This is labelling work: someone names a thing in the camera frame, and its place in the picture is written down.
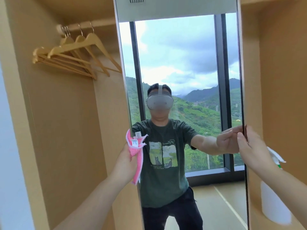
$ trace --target floor seam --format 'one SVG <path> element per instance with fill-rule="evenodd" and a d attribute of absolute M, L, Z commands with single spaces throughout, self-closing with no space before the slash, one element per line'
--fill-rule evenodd
<path fill-rule="evenodd" d="M 241 218 L 241 216 L 236 212 L 236 210 L 232 207 L 232 205 L 226 200 L 226 198 L 221 194 L 221 192 L 215 187 L 213 186 L 214 189 L 216 190 L 216 192 L 220 195 L 220 197 L 224 200 L 224 202 L 227 204 L 227 206 L 231 209 L 231 211 L 235 214 L 235 216 L 237 217 L 237 219 L 241 222 L 241 224 L 243 225 L 243 227 L 248 230 L 248 225 L 246 224 L 246 222 Z"/>

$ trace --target sliding mirror door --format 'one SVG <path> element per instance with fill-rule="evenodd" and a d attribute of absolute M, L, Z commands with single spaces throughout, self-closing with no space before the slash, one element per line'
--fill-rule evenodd
<path fill-rule="evenodd" d="M 158 1 L 116 0 L 144 228 L 248 229 L 236 0 Z"/>

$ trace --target man wearing vr headset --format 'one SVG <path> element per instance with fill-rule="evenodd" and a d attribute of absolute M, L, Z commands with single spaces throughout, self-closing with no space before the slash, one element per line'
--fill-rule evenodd
<path fill-rule="evenodd" d="M 163 230 L 174 216 L 180 230 L 203 229 L 203 220 L 185 177 L 185 145 L 210 155 L 237 153 L 237 133 L 242 126 L 222 132 L 217 138 L 199 135 L 185 122 L 169 119 L 173 105 L 167 85 L 152 85 L 147 91 L 151 119 L 132 126 L 134 135 L 146 135 L 140 177 L 140 195 L 145 230 Z"/>

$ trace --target white label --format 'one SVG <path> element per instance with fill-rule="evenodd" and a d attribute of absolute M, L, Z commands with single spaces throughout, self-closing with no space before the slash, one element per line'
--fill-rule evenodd
<path fill-rule="evenodd" d="M 131 142 L 132 142 L 133 147 L 138 147 L 138 140 L 137 139 L 132 139 Z"/>
<path fill-rule="evenodd" d="M 137 139 L 142 138 L 142 135 L 141 135 L 141 132 L 140 132 L 140 131 L 136 132 L 136 133 L 135 133 L 135 136 L 136 136 Z"/>

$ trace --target wardrobe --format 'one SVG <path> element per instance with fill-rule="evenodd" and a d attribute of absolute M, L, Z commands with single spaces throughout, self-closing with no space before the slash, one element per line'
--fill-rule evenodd
<path fill-rule="evenodd" d="M 245 122 L 287 161 L 285 170 L 307 183 L 307 108 L 301 101 L 307 92 L 307 0 L 241 0 L 240 7 Z M 93 80 L 33 64 L 32 53 L 59 44 L 58 24 L 105 19 L 108 24 L 93 29 L 122 66 L 114 2 L 0 0 L 0 16 L 1 67 L 31 214 L 35 229 L 50 230 L 111 172 L 129 112 L 121 74 Z M 259 214 L 260 179 L 252 171 L 248 184 L 251 229 L 280 229 Z M 128 185 L 103 229 L 141 230 L 141 219 L 137 187 Z"/>

